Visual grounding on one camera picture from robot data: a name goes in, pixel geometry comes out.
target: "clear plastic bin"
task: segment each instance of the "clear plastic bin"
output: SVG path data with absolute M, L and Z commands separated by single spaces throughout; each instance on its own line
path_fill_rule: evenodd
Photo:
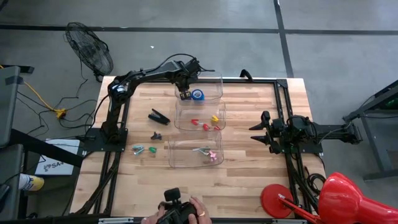
M 204 155 L 198 149 L 207 147 L 205 152 L 212 151 L 215 158 L 210 154 Z M 169 164 L 174 168 L 192 168 L 219 165 L 224 161 L 221 132 L 219 131 L 185 131 L 169 136 Z
M 200 78 L 206 78 L 206 83 L 201 83 Z M 190 91 L 201 90 L 205 100 L 220 99 L 223 96 L 223 76 L 218 72 L 201 72 L 199 81 L 189 85 Z M 175 87 L 175 97 L 181 100 L 180 92 Z
M 211 120 L 213 116 L 218 118 L 218 122 Z M 225 102 L 222 100 L 177 100 L 174 126 L 187 131 L 217 131 L 225 128 L 225 116 Z

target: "fan grille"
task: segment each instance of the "fan grille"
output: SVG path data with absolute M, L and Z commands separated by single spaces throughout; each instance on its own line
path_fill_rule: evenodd
M 65 32 L 68 43 L 80 60 L 97 75 L 109 75 L 113 61 L 106 44 L 87 26 L 70 22 Z

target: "wooden tabletop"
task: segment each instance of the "wooden tabletop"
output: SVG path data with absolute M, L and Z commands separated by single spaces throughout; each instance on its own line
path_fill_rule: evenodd
M 104 77 L 99 98 L 106 94 L 106 87 L 114 77 Z M 310 106 L 304 81 L 301 78 L 287 79 L 294 114 L 311 118 Z M 197 196 L 209 210 L 211 217 L 269 218 L 260 204 L 260 194 L 269 184 L 289 186 L 284 156 L 270 154 L 268 147 L 250 139 L 264 135 L 265 131 L 248 131 L 260 123 L 260 115 L 268 110 L 271 119 L 277 118 L 274 87 L 270 84 L 224 83 L 222 100 L 226 104 L 226 127 L 222 130 L 224 162 L 218 166 L 196 169 L 174 169 L 169 166 L 167 136 L 178 133 L 174 126 L 174 85 L 169 83 L 145 83 L 139 85 L 131 98 L 126 127 L 129 130 L 127 146 L 122 153 L 112 216 L 146 217 L 157 211 L 163 193 L 179 187 L 182 201 Z M 285 102 L 280 91 L 282 104 Z M 95 127 L 106 119 L 109 100 L 98 110 Z M 151 109 L 167 116 L 168 126 L 156 123 L 147 116 Z M 154 131 L 163 135 L 163 140 L 152 141 Z M 139 156 L 132 153 L 132 145 L 143 144 L 146 150 Z M 152 154 L 149 146 L 157 148 Z M 103 152 L 94 152 L 83 161 L 78 178 L 71 212 L 77 211 L 88 200 L 100 179 Z M 319 158 L 303 154 L 303 163 L 310 172 L 325 175 Z M 107 199 L 105 189 L 103 201 Z

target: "blue tape roll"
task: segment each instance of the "blue tape roll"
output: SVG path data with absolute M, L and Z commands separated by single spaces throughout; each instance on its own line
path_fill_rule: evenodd
M 191 93 L 193 100 L 204 100 L 205 94 L 201 90 L 193 90 Z

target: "concrete floor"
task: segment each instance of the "concrete floor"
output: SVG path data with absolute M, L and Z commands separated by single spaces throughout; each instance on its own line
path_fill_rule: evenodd
M 398 30 L 395 0 L 279 2 L 286 29 Z M 0 24 L 64 26 L 71 21 L 108 27 L 278 28 L 273 0 L 13 0 L 0 12 Z M 112 75 L 153 67 L 168 55 L 186 52 L 198 57 L 204 67 L 214 68 L 228 77 L 238 76 L 243 68 L 255 77 L 287 77 L 279 34 L 97 32 L 97 35 L 109 45 L 114 61 Z M 287 45 L 294 77 L 304 78 L 313 120 L 320 124 L 343 123 L 343 115 L 397 79 L 396 35 L 287 35 Z M 51 105 L 63 96 L 74 95 L 82 82 L 79 60 L 64 42 L 63 32 L 0 30 L 0 49 L 1 63 L 35 67 L 34 74 L 24 78 Z M 64 107 L 97 98 L 100 84 L 91 74 L 83 66 L 83 75 L 89 81 L 80 98 L 65 101 Z M 34 97 L 26 86 L 19 89 Z M 36 111 L 43 109 L 23 100 Z M 94 107 L 93 102 L 88 103 L 68 116 L 77 118 Z M 52 114 L 45 114 L 44 119 L 50 131 L 41 139 L 84 133 L 83 129 L 60 127 Z M 18 103 L 14 128 L 28 132 L 37 125 L 37 115 Z M 357 146 L 324 141 L 323 148 L 326 174 L 342 172 L 366 196 L 398 207 L 395 196 L 398 178 L 366 183 L 362 180 L 363 175 L 378 171 L 366 139 Z M 60 215 L 71 191 L 72 188 L 65 187 L 39 195 L 30 200 L 31 210 L 41 217 Z

